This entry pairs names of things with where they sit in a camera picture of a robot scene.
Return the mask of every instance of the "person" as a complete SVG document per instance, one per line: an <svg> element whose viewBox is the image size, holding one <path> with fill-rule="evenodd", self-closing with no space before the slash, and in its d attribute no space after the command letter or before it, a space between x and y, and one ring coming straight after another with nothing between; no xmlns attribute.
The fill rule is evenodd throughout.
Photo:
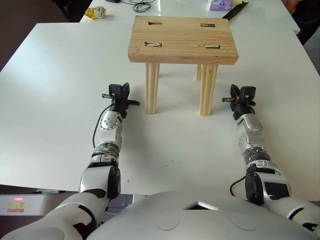
<svg viewBox="0 0 320 240"><path fill-rule="evenodd" d="M300 28L297 37L304 45L320 26L320 0L286 0L284 5Z"/></svg>

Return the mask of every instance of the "wooden seat top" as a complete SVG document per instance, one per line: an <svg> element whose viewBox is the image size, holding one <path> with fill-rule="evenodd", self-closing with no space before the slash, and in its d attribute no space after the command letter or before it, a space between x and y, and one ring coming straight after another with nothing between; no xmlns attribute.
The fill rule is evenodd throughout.
<svg viewBox="0 0 320 240"><path fill-rule="evenodd" d="M135 63L233 65L238 52L227 19L135 16L128 57Z"/></svg>

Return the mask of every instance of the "wire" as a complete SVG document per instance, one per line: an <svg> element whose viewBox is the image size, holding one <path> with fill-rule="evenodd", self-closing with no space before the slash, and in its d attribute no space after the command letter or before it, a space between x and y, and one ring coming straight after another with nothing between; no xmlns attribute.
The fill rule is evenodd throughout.
<svg viewBox="0 0 320 240"><path fill-rule="evenodd" d="M243 176L242 178L240 178L239 180L233 182L231 185L230 185L230 193L232 196L235 196L234 193L232 192L232 188L234 185L236 185L237 183L240 183L242 180L244 180L246 178L246 176Z"/></svg>
<svg viewBox="0 0 320 240"><path fill-rule="evenodd" d="M109 106L107 106L100 114L99 118L98 118L98 121L96 122L96 125L95 125L95 128L94 128L94 132L93 132L93 136L92 136L92 145L93 145L93 148L95 149L96 148L96 144L95 144L95 136L96 136L96 132L97 132L97 128L98 128L98 125L99 125L99 121L101 119L101 116L102 114L104 114L104 112L106 110L108 110L115 102L112 102Z"/></svg>
<svg viewBox="0 0 320 240"><path fill-rule="evenodd" d="M144 13L151 9L151 4L154 3L156 0L146 1L146 0L129 0L129 1L123 1L120 2L123 4L129 4L132 5L133 11L136 13Z"/></svg>
<svg viewBox="0 0 320 240"><path fill-rule="evenodd" d="M250 106L250 109L254 114L256 114L256 112L255 112L255 110L254 110L254 108L252 106Z"/></svg>

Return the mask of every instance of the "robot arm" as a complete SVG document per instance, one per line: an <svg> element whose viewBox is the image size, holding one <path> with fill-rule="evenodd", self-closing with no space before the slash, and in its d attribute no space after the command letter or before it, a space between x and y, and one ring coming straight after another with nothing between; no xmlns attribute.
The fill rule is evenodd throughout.
<svg viewBox="0 0 320 240"><path fill-rule="evenodd" d="M271 161L262 135L262 124L252 106L256 88L236 85L230 89L233 118L237 121L239 149L246 164L245 191L247 199L271 212L292 220L314 232L320 238L320 208L302 199L291 197L291 188L285 176Z"/></svg>
<svg viewBox="0 0 320 240"><path fill-rule="evenodd" d="M63 201L41 220L21 227L3 237L3 240L84 240L99 225L109 201L121 191L121 175L118 168L122 143L122 122L130 105L129 84L111 84L109 94L112 104L99 119L99 143L94 146L89 165L81 177L79 193Z"/></svg>

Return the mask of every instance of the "white tabletop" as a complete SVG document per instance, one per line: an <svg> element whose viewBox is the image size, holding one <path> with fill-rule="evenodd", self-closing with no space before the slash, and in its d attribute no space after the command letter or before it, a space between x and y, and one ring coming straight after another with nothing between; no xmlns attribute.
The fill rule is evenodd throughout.
<svg viewBox="0 0 320 240"><path fill-rule="evenodd" d="M319 200L320 80L292 30L234 30L239 60L219 66L213 115L199 116L196 66L183 64L160 65L157 113L144 113L144 64L127 57L131 27L34 27L0 73L0 184L76 191L95 123L110 103L101 94L129 82L130 98L141 106L130 107L123 124L122 193L227 193L245 173L236 122L221 102L237 84L257 88L255 111L269 153L293 195ZM242 187L236 194L244 195Z"/></svg>
<svg viewBox="0 0 320 240"><path fill-rule="evenodd" d="M132 6L125 3L112 3L106 0L93 0L90 7L106 8L103 19L90 19L83 16L81 23L86 22L117 22L133 23L135 15L222 18L227 11L209 11L208 0L156 0L151 9L144 13L136 13ZM230 21L234 28L243 27L277 27L294 30L300 29L293 20L281 0L251 0L244 9Z"/></svg>

